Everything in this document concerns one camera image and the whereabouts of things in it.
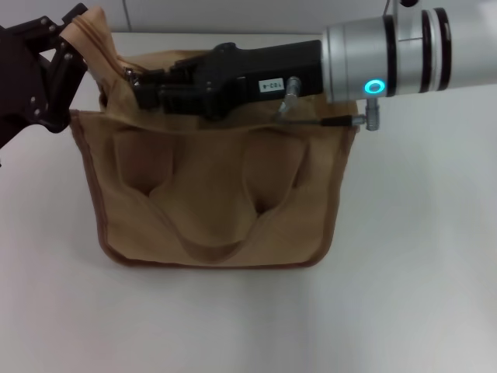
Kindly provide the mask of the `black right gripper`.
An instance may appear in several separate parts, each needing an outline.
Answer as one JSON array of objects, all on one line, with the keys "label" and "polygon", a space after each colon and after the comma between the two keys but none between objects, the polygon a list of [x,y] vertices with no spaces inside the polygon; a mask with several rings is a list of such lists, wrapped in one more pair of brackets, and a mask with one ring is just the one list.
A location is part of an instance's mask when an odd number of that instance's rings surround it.
[{"label": "black right gripper", "polygon": [[170,68],[140,73],[133,93],[142,110],[219,120],[246,103],[282,99],[289,78],[300,81],[300,96],[323,92],[321,41],[251,50],[220,44]]}]

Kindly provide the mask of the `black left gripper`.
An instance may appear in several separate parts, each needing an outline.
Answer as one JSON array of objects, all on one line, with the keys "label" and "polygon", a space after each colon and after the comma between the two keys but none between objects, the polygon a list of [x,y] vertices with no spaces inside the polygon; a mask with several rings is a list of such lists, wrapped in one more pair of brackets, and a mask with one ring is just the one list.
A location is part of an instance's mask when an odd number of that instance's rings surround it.
[{"label": "black left gripper", "polygon": [[[54,134],[69,125],[85,61],[61,37],[50,47],[50,35],[60,33],[88,10],[78,3],[61,18],[61,24],[43,16],[8,28],[0,26],[0,148],[32,124],[41,124]],[[54,50],[50,60],[40,55],[49,48]]]}]

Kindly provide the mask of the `khaki canvas food bag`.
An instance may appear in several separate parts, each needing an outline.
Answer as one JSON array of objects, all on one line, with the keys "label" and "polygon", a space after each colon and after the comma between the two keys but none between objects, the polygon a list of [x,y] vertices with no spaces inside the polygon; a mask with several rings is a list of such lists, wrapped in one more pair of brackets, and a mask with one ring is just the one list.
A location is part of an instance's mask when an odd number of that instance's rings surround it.
[{"label": "khaki canvas food bag", "polygon": [[104,11],[77,16],[62,38],[79,52],[100,91],[98,111],[71,114],[96,213],[113,260],[165,267],[309,267],[328,252],[354,127],[319,127],[357,112],[303,98],[291,124],[279,103],[252,103],[210,122],[141,110],[131,68],[168,68],[195,51],[123,58]]}]

